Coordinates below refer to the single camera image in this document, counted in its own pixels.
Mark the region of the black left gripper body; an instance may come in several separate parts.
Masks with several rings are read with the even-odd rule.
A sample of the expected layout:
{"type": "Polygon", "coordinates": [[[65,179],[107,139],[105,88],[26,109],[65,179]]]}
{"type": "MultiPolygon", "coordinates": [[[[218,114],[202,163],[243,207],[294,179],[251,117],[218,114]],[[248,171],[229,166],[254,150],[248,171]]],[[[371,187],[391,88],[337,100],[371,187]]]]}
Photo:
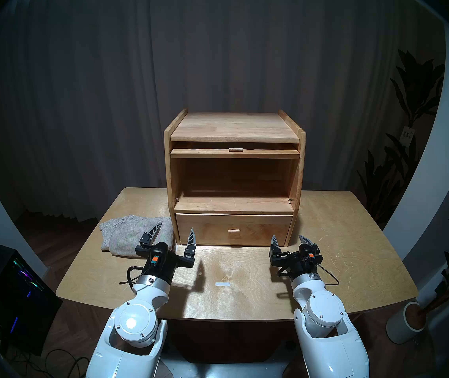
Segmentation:
{"type": "Polygon", "coordinates": [[[192,268],[194,258],[179,256],[169,250],[167,243],[159,242],[154,246],[136,246],[136,255],[145,258],[146,263],[141,275],[147,275],[171,284],[175,271],[179,267],[192,268]]]}

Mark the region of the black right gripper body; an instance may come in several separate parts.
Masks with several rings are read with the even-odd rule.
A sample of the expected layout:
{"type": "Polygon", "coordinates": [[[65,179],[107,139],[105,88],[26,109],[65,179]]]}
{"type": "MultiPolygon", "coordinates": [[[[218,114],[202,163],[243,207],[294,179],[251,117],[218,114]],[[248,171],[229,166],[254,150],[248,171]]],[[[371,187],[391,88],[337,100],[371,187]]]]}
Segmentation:
{"type": "Polygon", "coordinates": [[[271,266],[279,267],[277,271],[278,277],[297,278],[303,274],[316,273],[317,266],[323,261],[321,254],[301,254],[298,251],[282,252],[277,257],[270,256],[271,266]]]}

